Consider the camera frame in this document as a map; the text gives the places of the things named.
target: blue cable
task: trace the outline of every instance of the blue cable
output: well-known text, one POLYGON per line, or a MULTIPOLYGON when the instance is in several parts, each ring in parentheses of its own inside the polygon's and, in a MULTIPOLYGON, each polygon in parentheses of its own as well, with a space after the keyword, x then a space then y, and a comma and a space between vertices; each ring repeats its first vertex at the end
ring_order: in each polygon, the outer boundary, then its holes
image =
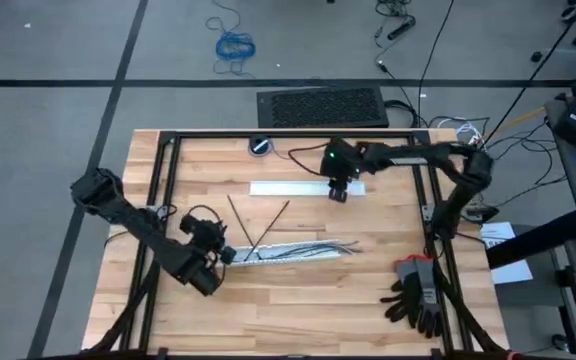
POLYGON ((257 50, 255 42, 252 39, 252 35, 234 31, 241 25, 241 14, 235 9, 218 3, 216 0, 212 0, 212 3, 237 15, 237 24, 230 30, 226 30, 224 22, 219 16, 212 16, 206 19, 206 28, 221 32, 221 36, 215 46, 215 53, 219 59, 212 65, 212 71, 216 74, 234 74, 237 76, 249 76, 254 79, 255 77, 251 73, 244 71, 244 64, 246 60, 255 56, 255 51, 257 50), (220 62, 228 63, 228 70, 217 70, 220 62))

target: gray floor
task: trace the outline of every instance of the gray floor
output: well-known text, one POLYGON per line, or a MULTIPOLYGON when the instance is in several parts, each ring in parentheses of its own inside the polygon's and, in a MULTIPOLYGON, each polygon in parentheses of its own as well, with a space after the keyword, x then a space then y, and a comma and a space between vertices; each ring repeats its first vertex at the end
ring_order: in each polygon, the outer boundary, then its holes
MULTIPOLYGON (((373 1, 222 1, 241 12, 240 30, 255 38, 258 52, 246 70, 259 79, 383 78, 373 65, 380 51, 373 33, 382 21, 373 1)), ((530 54, 550 47, 563 29, 557 16, 564 3, 457 0, 427 78, 527 78, 535 67, 530 54)), ((137 4, 0 0, 0 79, 113 79, 137 4)), ((417 26, 381 57, 396 77, 421 76, 447 5, 413 1, 417 26)), ((236 78, 212 71, 218 34, 204 21, 213 15, 234 22, 232 14, 208 1, 150 0, 127 78, 236 78)), ((388 23, 384 33, 393 27, 388 23)), ((574 35, 576 25, 564 47, 574 35)), ((539 78, 576 78, 576 59, 554 55, 539 78)), ((260 90, 271 89, 124 89, 101 165, 121 172, 136 128, 254 128, 260 90)), ((529 89, 511 117, 564 90, 529 89)), ((416 89, 407 91, 416 98, 416 89)), ((490 116, 490 129, 518 91, 424 88, 423 116, 490 116)), ((397 88, 382 92, 386 99, 403 99, 397 88)), ((68 185, 86 167, 109 93, 109 88, 0 88, 0 359, 24 357, 28 351, 73 211, 68 185)), ((410 121, 396 111, 389 117, 392 127, 407 127, 410 121)), ((541 136, 550 135, 543 131, 541 136)), ((543 154, 512 150, 496 165, 486 200, 501 202, 529 187, 545 170, 545 161, 543 154)), ((556 158, 551 177, 561 173, 556 158)), ((540 224, 573 206, 567 184, 561 183, 508 204, 498 219, 540 224)), ((85 218, 45 354, 79 349, 106 232, 101 221, 85 218)), ((561 332, 550 311, 503 307, 514 349, 543 348, 550 335, 561 332), (527 318, 541 325, 531 327, 527 318)))

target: wooden tabletop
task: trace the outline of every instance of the wooden tabletop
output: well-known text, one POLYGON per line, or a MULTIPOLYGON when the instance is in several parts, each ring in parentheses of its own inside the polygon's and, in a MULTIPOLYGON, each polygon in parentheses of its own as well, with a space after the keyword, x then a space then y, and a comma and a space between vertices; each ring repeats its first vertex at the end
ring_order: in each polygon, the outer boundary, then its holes
MULTIPOLYGON (((376 134, 392 129, 375 130, 376 134)), ((143 206, 149 188, 159 130, 137 130, 123 174, 126 198, 143 206)), ((453 130, 430 130, 431 139, 455 139, 453 130)), ((327 139, 275 139, 280 154, 327 139)), ((388 144, 403 140, 377 139, 388 144)), ((185 209, 197 204, 214 208, 228 225, 227 243, 248 241, 230 208, 230 195, 253 241, 256 241, 290 200, 285 212, 264 238, 264 244, 320 239, 358 241, 362 254, 333 260, 284 265, 229 268, 226 281, 213 296, 203 297, 162 273, 157 294, 149 352, 168 347, 172 354, 222 355, 428 355, 441 348, 438 338, 425 339, 407 321, 384 318, 397 279, 393 261, 421 253, 423 233, 410 167, 393 167, 375 176, 362 176, 366 196, 339 204, 326 197, 255 197, 248 195, 252 180, 321 180, 275 154, 251 157, 248 140, 184 139, 177 167, 173 204, 179 212, 169 220, 167 235, 188 240, 178 226, 185 209)), ((299 153, 306 165, 318 169, 321 149, 299 153)), ((162 183, 165 182, 164 161, 162 183)), ((423 170, 425 184, 427 176, 423 170)), ((442 193, 452 183, 440 174, 442 193)), ((163 189, 157 204, 161 204, 163 189)), ((197 217, 210 214, 197 210, 197 217)), ((122 231, 114 226, 111 234, 122 231)), ((460 229, 477 235, 477 228, 460 229)), ((453 241, 466 304, 501 346, 508 346, 505 330, 481 244, 463 238, 453 241)), ((83 348, 94 345, 122 311, 133 272, 137 241, 117 237, 106 248, 83 348)), ((450 307, 455 347, 460 347, 457 321, 450 307)), ((136 347, 141 313, 133 331, 136 347)))

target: table leg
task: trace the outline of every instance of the table leg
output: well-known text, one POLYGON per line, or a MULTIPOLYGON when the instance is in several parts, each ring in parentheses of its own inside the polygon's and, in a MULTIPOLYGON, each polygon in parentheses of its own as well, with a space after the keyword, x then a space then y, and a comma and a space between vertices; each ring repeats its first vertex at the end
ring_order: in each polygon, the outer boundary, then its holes
POLYGON ((496 269, 573 239, 576 239, 576 210, 488 249, 488 263, 491 269, 496 269))

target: black glove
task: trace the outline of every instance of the black glove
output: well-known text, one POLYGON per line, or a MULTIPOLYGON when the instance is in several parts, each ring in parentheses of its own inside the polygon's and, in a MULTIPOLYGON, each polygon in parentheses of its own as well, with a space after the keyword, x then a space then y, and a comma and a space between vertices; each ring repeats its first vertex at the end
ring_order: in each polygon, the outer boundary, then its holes
POLYGON ((425 333, 430 339, 433 336, 441 336, 443 324, 441 308, 437 302, 437 289, 435 287, 433 261, 430 258, 415 258, 421 294, 419 298, 420 314, 417 322, 419 333, 425 333))
POLYGON ((399 281, 390 288, 393 292, 399 292, 396 296, 381 298, 382 303, 394 304, 384 314, 391 322, 397 322, 408 316, 410 327, 414 328, 419 317, 421 299, 421 285, 417 274, 414 255, 404 260, 395 262, 395 270, 399 281))

